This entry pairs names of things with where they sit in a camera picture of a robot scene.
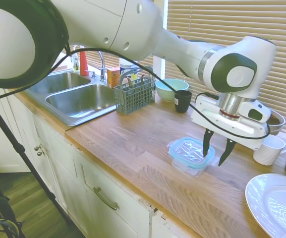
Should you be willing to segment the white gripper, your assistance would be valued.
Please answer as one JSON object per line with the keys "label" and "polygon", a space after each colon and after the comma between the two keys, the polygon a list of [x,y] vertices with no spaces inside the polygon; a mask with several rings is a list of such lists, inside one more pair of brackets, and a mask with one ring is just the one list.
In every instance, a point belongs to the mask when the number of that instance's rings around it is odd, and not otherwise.
{"label": "white gripper", "polygon": [[239,143],[257,150],[269,136],[269,108],[257,100],[241,98],[230,93],[214,96],[202,93],[196,97],[191,120],[206,128],[203,137],[203,157],[208,154],[214,132],[227,138],[218,166],[228,158]]}

